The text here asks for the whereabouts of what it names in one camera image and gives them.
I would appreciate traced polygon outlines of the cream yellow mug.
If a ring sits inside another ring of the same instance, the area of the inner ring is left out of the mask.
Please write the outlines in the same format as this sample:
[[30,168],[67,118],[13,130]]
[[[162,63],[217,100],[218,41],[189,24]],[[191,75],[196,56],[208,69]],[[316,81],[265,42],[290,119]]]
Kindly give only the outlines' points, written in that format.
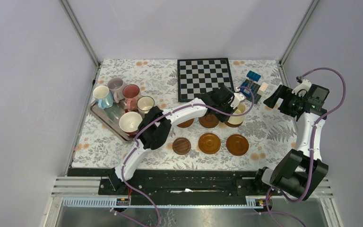
[[240,103],[238,105],[237,109],[235,110],[235,112],[233,113],[233,116],[229,117],[228,122],[243,122],[244,115],[241,115],[241,116],[235,116],[235,115],[243,114],[246,112],[246,110],[247,110],[246,104]]

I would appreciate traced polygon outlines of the brown wooden coaster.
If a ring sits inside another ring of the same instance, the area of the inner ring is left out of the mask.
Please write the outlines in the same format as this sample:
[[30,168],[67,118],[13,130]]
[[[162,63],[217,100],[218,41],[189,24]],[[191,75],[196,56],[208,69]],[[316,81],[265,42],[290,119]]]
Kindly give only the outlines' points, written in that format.
[[205,154],[215,154],[221,148],[221,140],[213,133],[205,133],[199,138],[198,146]]
[[242,156],[247,153],[249,142],[244,136],[233,134],[227,138],[226,148],[232,155]]
[[194,119],[190,119],[190,120],[187,120],[187,121],[185,121],[185,122],[182,122],[182,123],[178,124],[177,126],[178,126],[179,128],[188,128],[188,127],[190,127],[193,123],[194,123]]
[[219,124],[219,120],[214,114],[208,114],[208,115],[200,117],[199,123],[204,128],[214,128]]
[[228,127],[237,128],[242,125],[242,122],[225,122]]

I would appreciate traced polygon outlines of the dark walnut coaster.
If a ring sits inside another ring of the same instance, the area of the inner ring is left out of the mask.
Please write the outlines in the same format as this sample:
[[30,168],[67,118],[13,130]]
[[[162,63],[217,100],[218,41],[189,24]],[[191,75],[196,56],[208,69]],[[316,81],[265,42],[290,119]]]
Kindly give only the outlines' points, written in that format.
[[191,150],[191,143],[187,138],[177,138],[172,145],[173,151],[178,155],[186,155]]

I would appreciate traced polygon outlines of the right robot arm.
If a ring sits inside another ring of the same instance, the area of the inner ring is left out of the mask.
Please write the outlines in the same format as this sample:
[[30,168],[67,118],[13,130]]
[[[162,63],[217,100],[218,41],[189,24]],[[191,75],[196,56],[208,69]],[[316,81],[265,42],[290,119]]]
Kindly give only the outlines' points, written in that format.
[[279,99],[279,111],[296,118],[296,145],[280,163],[271,169],[262,168],[261,177],[254,179],[252,188],[256,194],[263,195],[274,186],[291,196],[305,201],[328,173],[328,165],[320,156],[320,134],[325,124],[327,110],[322,106],[329,90],[319,85],[298,91],[280,85],[264,101],[273,108]]

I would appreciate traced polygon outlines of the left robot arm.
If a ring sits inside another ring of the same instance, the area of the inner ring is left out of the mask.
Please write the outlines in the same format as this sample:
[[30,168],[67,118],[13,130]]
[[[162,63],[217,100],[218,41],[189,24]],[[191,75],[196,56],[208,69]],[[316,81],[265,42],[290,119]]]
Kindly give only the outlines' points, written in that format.
[[135,145],[115,167],[116,177],[110,181],[110,189],[116,194],[126,192],[127,180],[133,177],[137,167],[150,151],[165,144],[174,126],[209,114],[213,114],[221,122],[226,122],[244,100],[245,96],[242,93],[221,86],[171,109],[160,110],[154,106],[138,126],[138,133],[134,137]]

